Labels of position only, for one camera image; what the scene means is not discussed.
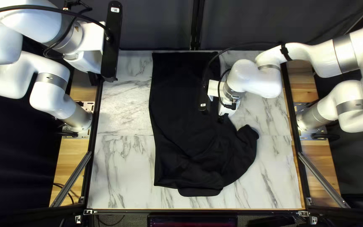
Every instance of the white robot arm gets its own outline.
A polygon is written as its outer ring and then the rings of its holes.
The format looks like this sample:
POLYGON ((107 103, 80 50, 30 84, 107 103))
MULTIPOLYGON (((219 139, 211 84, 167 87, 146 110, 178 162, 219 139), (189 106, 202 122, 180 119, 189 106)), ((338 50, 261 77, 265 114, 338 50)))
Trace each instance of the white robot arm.
MULTIPOLYGON (((16 5, 38 5, 56 8, 48 0, 0 0, 0 8, 16 5)), ((71 16, 60 13, 20 9, 0 13, 0 65, 18 60, 23 34, 46 46, 57 42, 70 24, 71 16)), ((94 23, 76 21, 66 37, 53 49, 64 54, 64 60, 83 72, 100 74, 104 30, 94 23)))
POLYGON ((87 130, 92 113, 65 93, 69 70, 53 60, 22 51, 17 62, 1 65, 0 96, 22 98, 34 73, 38 75, 30 94, 30 105, 60 119, 74 132, 87 130))
MULTIPOLYGON (((239 102, 245 92, 265 98, 277 97, 282 91, 280 64, 288 60, 307 60, 321 77, 331 77, 360 69, 363 77, 363 29, 309 46, 287 43, 262 52, 255 59, 237 61, 222 84, 224 103, 239 102)), ((210 81, 208 94, 217 96, 210 81)), ((219 112, 233 114, 234 111, 221 107, 219 112)), ((307 132, 333 120, 347 132, 363 131, 363 79, 344 81, 338 84, 328 96, 297 116, 298 126, 307 132)))

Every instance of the marble surface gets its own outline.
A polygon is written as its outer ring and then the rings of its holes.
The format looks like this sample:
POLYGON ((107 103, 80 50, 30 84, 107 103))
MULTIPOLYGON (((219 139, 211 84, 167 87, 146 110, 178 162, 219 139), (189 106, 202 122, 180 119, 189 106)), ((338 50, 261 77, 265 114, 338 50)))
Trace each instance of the marble surface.
MULTIPOLYGON (((221 70, 259 51, 228 51, 221 70)), ((183 197, 153 186, 155 144, 148 101, 151 51, 121 51, 118 81, 105 83, 100 107, 88 208, 92 209, 298 209, 298 177, 292 154, 284 95, 264 99, 246 94, 231 117, 249 124, 260 138, 248 171, 212 197, 183 197)))

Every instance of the black t-shirt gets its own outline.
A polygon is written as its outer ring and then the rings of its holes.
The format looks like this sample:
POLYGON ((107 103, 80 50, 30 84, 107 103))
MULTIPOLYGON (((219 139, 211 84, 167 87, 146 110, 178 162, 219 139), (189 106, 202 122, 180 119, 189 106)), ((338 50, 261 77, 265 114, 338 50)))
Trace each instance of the black t-shirt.
MULTIPOLYGON (((236 131, 228 115, 218 116, 218 98, 207 115, 198 111, 204 66, 214 53, 154 53, 149 113, 154 132, 155 186, 183 196, 214 196, 242 176, 256 157, 259 135, 236 131)), ((219 59, 209 78, 219 80, 219 59)))

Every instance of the barcode label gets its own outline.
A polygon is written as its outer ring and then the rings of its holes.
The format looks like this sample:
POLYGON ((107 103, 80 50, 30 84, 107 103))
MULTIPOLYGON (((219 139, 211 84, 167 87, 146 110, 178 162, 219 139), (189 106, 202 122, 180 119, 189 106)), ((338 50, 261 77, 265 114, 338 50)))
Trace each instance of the barcode label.
POLYGON ((115 12, 115 13, 119 13, 120 12, 120 8, 112 7, 111 8, 111 11, 112 12, 115 12))

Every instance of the wooden table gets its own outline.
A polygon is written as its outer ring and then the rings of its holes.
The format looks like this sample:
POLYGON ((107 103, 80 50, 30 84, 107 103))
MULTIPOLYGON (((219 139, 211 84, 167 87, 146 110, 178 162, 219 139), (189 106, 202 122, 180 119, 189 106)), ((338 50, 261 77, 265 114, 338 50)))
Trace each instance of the wooden table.
MULTIPOLYGON (((312 101, 317 100, 319 97, 317 95, 311 64, 308 61, 296 60, 288 62, 287 68, 288 68, 288 75, 290 79, 293 101, 310 103, 312 101)), ((320 173, 323 174, 323 176, 333 186, 333 188, 338 193, 340 193, 337 176, 335 174, 333 158, 331 157, 329 142, 327 140, 301 141, 301 144, 302 144, 302 151, 317 167, 320 173)), ((292 144, 292 149, 294 150, 294 155, 295 155, 295 147, 293 144, 292 144)), ((296 172, 298 173, 299 176, 298 164, 296 162, 296 158, 295 158, 295 164, 296 164, 296 172)), ((327 194, 327 192, 324 190, 321 184, 313 176, 313 174, 309 170, 307 170, 306 173, 309 184, 310 196, 313 199, 315 205, 338 207, 338 204, 327 194)))

